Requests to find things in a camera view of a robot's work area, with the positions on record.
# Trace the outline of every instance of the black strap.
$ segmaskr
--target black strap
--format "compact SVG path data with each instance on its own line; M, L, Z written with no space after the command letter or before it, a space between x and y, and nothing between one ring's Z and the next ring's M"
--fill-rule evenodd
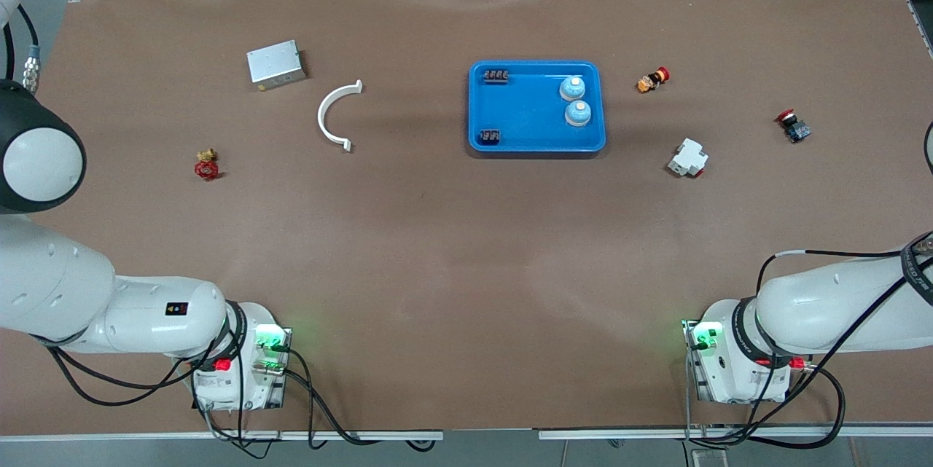
M933 307L933 283L930 283L930 280L920 270L920 264L917 262L917 256L913 250L914 245L926 239L927 235L930 234L933 234L933 231L921 235L900 249L900 268L907 283L913 287L914 291L917 291L917 294L920 294L920 297L926 300L926 303Z

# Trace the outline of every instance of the blue tray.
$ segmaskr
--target blue tray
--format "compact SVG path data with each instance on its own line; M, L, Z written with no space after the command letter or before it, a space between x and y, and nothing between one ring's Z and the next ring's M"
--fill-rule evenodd
M486 71L509 71L509 82L483 81ZM593 117L584 126L563 118L569 105L558 93L561 82L579 75L586 83L583 101ZM466 134L478 152L580 152L606 146L603 94L596 65L587 61L479 61L469 71ZM499 144L480 144L481 130L498 130Z

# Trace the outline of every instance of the white plastic handle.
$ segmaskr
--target white plastic handle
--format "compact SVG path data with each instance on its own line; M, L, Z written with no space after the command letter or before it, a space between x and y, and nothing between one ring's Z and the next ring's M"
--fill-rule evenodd
M334 104L334 101L337 99L342 98L344 95L360 94L360 92L363 92L363 81L357 79L356 85L340 86L340 88L327 94L327 97L321 101L321 105L317 108L317 125L320 126L321 132L324 132L324 135L327 136L330 141L343 145L344 151L347 152L350 151L350 139L338 138L330 132L327 132L327 126L324 126L324 115L327 113L327 109L330 108L330 105Z

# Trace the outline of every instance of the silver metal box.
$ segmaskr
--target silver metal box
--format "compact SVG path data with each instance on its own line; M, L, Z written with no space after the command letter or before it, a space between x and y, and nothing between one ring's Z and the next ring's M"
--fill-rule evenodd
M292 41L280 42L246 53L249 75L260 92L305 79L301 57Z

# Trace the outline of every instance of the gray floor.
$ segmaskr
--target gray floor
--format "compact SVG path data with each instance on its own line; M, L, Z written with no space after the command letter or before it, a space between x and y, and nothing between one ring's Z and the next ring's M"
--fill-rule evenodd
M46 62L52 52L66 2L23 0L23 5L36 22ZM913 2L929 33L933 32L933 0ZM19 18L12 24L17 58L26 59L29 46L26 26ZM266 461L283 465L313 463L319 467L557 467L561 464L562 453L563 442L541 442L532 431L454 431L446 433L444 441L426 454L416 453L399 443L372 447L331 443L319 451L307 450L301 443L286 443L273 446ZM933 465L933 438L840 438L829 447L814 451L776 450L759 444L743 444L730 450L727 458L730 465L749 467L930 467ZM253 462L252 458L229 444L210 440L0 443L0 467L123 467L129 463L134 467L236 467ZM610 465L680 466L685 465L685 458L680 443L673 440L627 441L620 448L610 447L601 441L570 442L567 447L567 467Z

